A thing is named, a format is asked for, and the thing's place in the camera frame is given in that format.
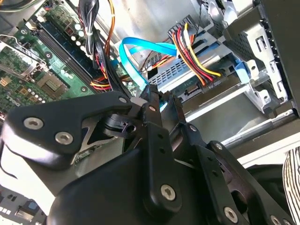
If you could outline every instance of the green circuit board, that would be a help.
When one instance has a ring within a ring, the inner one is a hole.
[[[70,32],[71,29],[72,34],[78,32],[78,30],[75,30],[74,25],[79,22],[79,19],[66,3],[54,5],[50,10],[45,10],[45,6],[42,6],[37,12],[40,13],[41,11],[45,12],[44,18],[55,20],[62,31],[66,32],[66,29],[68,29],[67,31]],[[94,94],[91,87],[85,85],[74,74],[72,68],[66,67],[64,62],[60,61],[36,36],[32,36],[26,26],[21,27],[14,37],[16,37],[19,44],[22,44],[30,52],[44,60],[49,71],[41,69],[34,73],[31,80],[25,80],[0,70],[1,115],[6,114],[14,107]],[[22,74],[30,69],[30,66],[35,65],[34,60],[4,45],[6,43],[22,50],[13,38],[1,37],[1,41],[3,41],[0,42],[1,65],[17,74]]]

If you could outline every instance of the metal bracket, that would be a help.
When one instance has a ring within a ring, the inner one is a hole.
[[[245,91],[245,94],[262,113],[264,113],[264,107],[271,102],[271,98],[267,90],[256,91],[250,84],[248,85],[248,89]]]

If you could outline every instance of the black wire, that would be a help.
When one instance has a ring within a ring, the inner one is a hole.
[[[87,38],[85,48],[88,55],[94,55],[94,38],[91,35],[93,32],[94,22],[99,11],[98,0],[80,0],[78,4],[78,12],[82,19]]]
[[[100,34],[99,30],[95,31],[94,44],[95,44],[95,50],[97,51],[98,56],[99,56],[99,61],[103,62],[104,69],[107,74],[108,82],[109,82],[112,90],[120,91],[120,92],[124,93],[128,98],[131,98],[132,95],[127,90],[127,88],[124,86],[124,84],[122,83],[118,74],[112,67],[109,56],[107,56],[104,53],[104,47],[101,42],[101,34]]]

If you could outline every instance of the orange wire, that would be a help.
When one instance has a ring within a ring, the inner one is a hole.
[[[106,52],[107,55],[109,55],[110,40],[111,40],[111,37],[112,37],[112,34],[113,34],[113,29],[114,29],[114,26],[115,26],[115,14],[114,14],[113,2],[112,2],[112,0],[108,0],[108,2],[109,2],[109,6],[111,8],[112,24],[111,24],[111,28],[110,28],[109,33],[108,33],[106,43],[105,43],[105,52]]]
[[[188,61],[186,60],[185,56],[183,55],[183,52],[180,50],[178,43],[175,39],[175,34],[172,34],[172,38],[173,38],[173,42],[176,46],[176,48],[179,51],[179,55],[181,56],[182,60],[185,62],[185,64],[195,73],[195,75],[199,78],[199,80],[201,81],[202,85],[205,86],[205,82],[204,80],[200,77],[200,75],[194,70],[194,68],[188,63]]]

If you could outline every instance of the wire bundle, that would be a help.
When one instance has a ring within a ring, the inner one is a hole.
[[[186,65],[196,74],[201,84],[205,86],[212,82],[216,76],[221,76],[220,73],[210,71],[202,66],[197,59],[191,45],[191,39],[188,35],[188,24],[185,24],[184,32],[181,27],[177,32],[172,34],[173,42]]]
[[[91,86],[97,90],[106,92],[116,90],[124,93],[127,97],[131,97],[130,92],[126,89],[118,74],[114,70],[110,62],[110,39],[115,26],[115,14],[112,0],[108,0],[111,14],[112,24],[108,33],[108,38],[103,46],[104,39],[99,30],[94,27],[94,22],[99,10],[98,0],[79,0],[78,16],[84,26],[86,40],[86,52],[93,56],[93,61],[102,71],[103,76],[91,81]]]
[[[94,55],[93,28],[99,11],[98,0],[80,0],[78,5],[78,16],[84,26],[86,34],[85,49],[88,55]]]

